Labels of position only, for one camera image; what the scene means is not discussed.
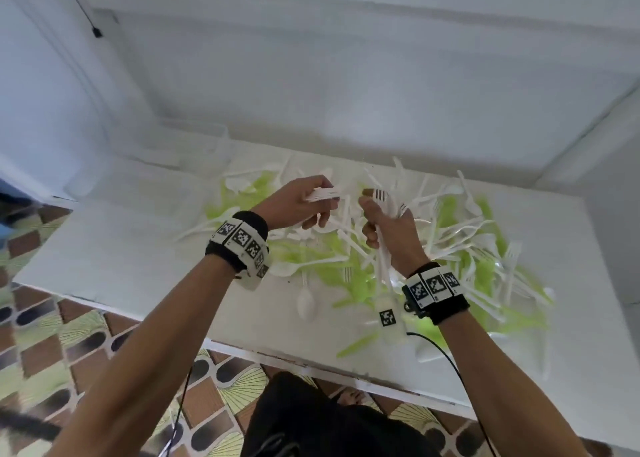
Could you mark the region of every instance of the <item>forearm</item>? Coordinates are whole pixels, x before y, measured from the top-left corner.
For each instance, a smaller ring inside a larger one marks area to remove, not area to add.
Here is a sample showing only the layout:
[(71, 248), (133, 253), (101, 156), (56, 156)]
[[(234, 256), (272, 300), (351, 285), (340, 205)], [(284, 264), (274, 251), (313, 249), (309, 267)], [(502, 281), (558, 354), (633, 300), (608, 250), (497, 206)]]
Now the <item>forearm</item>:
[(451, 316), (439, 328), (500, 455), (584, 455), (580, 439), (556, 407), (468, 311)]
[[(184, 381), (234, 275), (224, 260), (204, 257), (109, 362), (50, 456), (68, 454), (68, 445), (75, 455), (137, 454)], [(100, 435), (100, 441), (81, 445), (82, 454), (79, 435)]]

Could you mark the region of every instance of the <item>drawstring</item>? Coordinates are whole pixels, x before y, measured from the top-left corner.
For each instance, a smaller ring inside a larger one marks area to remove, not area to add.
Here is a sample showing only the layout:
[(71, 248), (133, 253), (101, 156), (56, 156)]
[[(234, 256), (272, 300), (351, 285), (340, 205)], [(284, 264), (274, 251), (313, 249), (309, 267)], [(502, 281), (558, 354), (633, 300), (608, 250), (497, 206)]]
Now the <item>drawstring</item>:
[(268, 437), (260, 448), (248, 457), (297, 457), (300, 446), (295, 442), (284, 444), (284, 433), (276, 433)]

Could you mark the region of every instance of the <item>floor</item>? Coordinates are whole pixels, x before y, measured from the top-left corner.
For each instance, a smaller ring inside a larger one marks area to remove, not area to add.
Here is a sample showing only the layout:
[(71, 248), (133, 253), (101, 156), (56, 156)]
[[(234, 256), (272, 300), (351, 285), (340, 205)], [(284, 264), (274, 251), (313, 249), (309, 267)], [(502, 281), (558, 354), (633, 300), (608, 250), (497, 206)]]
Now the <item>floor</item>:
[[(0, 407), (64, 426), (79, 398), (135, 330), (135, 321), (12, 283), (12, 278), (60, 227), (68, 210), (34, 209), (18, 221), (0, 250)], [(179, 421), (174, 457), (238, 456), (257, 399), (279, 370), (201, 350)], [(341, 388), (304, 378), (327, 396)], [(386, 397), (365, 404), (423, 432), (443, 457), (485, 457), (490, 452), (478, 424)], [(143, 448), (158, 455), (171, 434), (174, 400)], [(0, 456), (40, 457), (50, 443), (5, 428), (0, 420)], [(610, 456), (606, 445), (585, 441), (594, 457)]]

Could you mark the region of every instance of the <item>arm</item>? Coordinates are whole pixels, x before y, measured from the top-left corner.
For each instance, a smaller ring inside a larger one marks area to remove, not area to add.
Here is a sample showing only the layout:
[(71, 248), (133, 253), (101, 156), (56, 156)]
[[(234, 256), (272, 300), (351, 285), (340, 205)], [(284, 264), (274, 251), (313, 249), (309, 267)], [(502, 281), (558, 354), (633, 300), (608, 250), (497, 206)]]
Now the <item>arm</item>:
[[(295, 179), (253, 208), (269, 229), (324, 226), (337, 201), (307, 203), (324, 176)], [(87, 392), (49, 457), (135, 456), (180, 388), (236, 272), (205, 256), (145, 318)]]
[[(429, 262), (418, 239), (413, 215), (386, 217), (367, 196), (361, 197), (369, 223), (367, 244), (378, 248), (379, 226), (393, 267), (405, 277)], [(466, 310), (438, 325), (478, 418), (503, 457), (575, 457), (585, 455), (580, 439), (536, 384), (493, 342)]]

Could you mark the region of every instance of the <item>person's right hand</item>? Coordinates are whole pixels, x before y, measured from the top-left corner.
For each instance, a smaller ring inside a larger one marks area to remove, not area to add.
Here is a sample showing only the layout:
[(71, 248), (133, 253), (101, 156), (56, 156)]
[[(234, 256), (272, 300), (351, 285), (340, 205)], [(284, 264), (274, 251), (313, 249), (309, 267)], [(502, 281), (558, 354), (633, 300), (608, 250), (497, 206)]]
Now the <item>person's right hand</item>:
[(378, 204), (373, 201), (373, 190), (362, 190), (363, 196), (358, 203), (364, 210), (367, 224), (362, 228), (362, 233), (367, 237), (367, 245), (371, 248), (380, 248), (376, 225), (380, 227), (382, 237), (387, 249), (391, 253), (391, 266), (404, 277), (409, 277), (422, 265), (429, 262), (418, 238), (411, 210), (406, 210), (399, 218), (390, 218)]

